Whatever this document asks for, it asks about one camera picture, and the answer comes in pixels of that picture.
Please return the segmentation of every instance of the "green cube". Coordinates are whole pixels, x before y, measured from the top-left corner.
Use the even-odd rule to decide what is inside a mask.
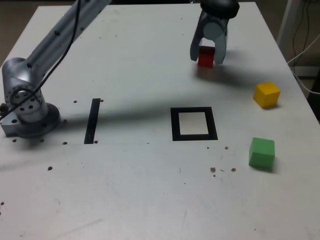
[[[272,169],[275,159],[275,141],[257,138],[252,139],[249,165],[257,168]]]

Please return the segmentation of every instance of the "red cube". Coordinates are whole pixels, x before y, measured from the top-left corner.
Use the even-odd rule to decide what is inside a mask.
[[[214,67],[215,48],[213,46],[199,46],[198,67],[212,69]]]

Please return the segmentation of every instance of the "cable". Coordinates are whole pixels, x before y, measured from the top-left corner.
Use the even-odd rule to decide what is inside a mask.
[[[305,1],[304,4],[303,4],[302,14],[301,14],[301,20],[300,20],[300,22],[299,22],[299,24],[298,24],[298,27],[297,27],[296,30],[295,30],[295,33],[294,33],[294,35],[293,35],[293,38],[292,38],[292,48],[293,48],[294,57],[296,57],[296,55],[297,55],[296,49],[295,49],[295,38],[296,38],[297,32],[298,32],[298,30],[299,30],[299,28],[300,28],[303,20],[304,20],[306,3],[307,3],[307,1]],[[294,72],[296,71],[295,65],[296,65],[296,61],[293,62],[293,65],[292,65],[292,67],[291,67],[291,70],[293,69]]]
[[[315,40],[305,49],[303,50],[300,54],[298,54],[297,56],[295,56],[294,58],[292,58],[290,61],[287,62],[287,64],[289,64],[290,62],[292,62],[293,60],[295,60],[296,58],[298,58],[300,55],[302,55],[303,53],[305,53],[320,37],[320,34],[315,38]]]
[[[307,41],[308,41],[308,37],[309,37],[309,33],[310,33],[310,18],[309,18],[309,6],[310,6],[310,3],[311,3],[311,0],[307,1],[307,4],[306,4],[307,31],[306,31],[306,36],[305,36],[305,40],[304,40],[303,50],[306,49],[306,45],[307,45]],[[298,59],[296,61],[294,61],[294,65],[296,65],[299,62],[301,57],[302,57],[302,55],[300,55],[298,57]]]
[[[307,90],[307,91],[308,91],[309,93],[311,93],[311,94],[320,95],[320,92],[315,92],[315,91],[309,90],[309,89],[302,83],[302,81],[298,78],[298,76],[294,73],[294,71],[291,71],[291,72],[292,72],[293,76],[295,76],[295,78],[300,82],[300,84],[302,85],[302,87],[303,87],[305,90]]]
[[[42,86],[46,83],[48,78],[51,76],[51,74],[56,70],[56,68],[60,65],[60,63],[64,60],[66,55],[68,54],[71,45],[74,43],[74,40],[76,38],[76,33],[77,33],[77,28],[78,28],[78,22],[79,22],[79,16],[80,16],[80,8],[81,8],[81,0],[77,0],[77,6],[76,6],[76,12],[75,12],[75,20],[74,20],[74,27],[73,27],[73,33],[71,40],[69,42],[68,47],[66,48],[64,54],[62,57],[59,59],[59,61],[54,65],[54,67],[50,70],[50,72],[45,76],[45,78],[42,80],[42,82],[39,84],[39,86],[29,95],[27,96],[24,100],[19,102],[17,105],[15,105],[13,108],[11,108],[9,111],[4,112],[2,116],[0,117],[0,121],[3,120],[6,116],[8,116],[10,113],[12,113],[14,110],[19,108],[22,104],[24,104],[26,101],[28,101],[30,98],[32,98],[36,93],[42,88]]]

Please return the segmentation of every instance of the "white table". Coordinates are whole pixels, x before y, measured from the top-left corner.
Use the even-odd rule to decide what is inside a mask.
[[[38,8],[8,58],[26,58],[67,9]],[[68,123],[44,142],[0,133],[1,239],[320,238],[320,127],[262,15],[241,3],[225,62],[198,73],[200,12],[113,5],[75,42],[43,88]],[[263,110],[253,94],[269,81],[281,95]],[[98,144],[84,144],[93,98]],[[212,107],[218,140],[172,141],[175,107]],[[248,165],[253,137],[275,140],[272,172]]]

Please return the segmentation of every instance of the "white square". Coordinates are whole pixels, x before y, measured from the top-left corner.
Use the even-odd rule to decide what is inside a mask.
[[[181,135],[209,134],[204,112],[179,112]]]

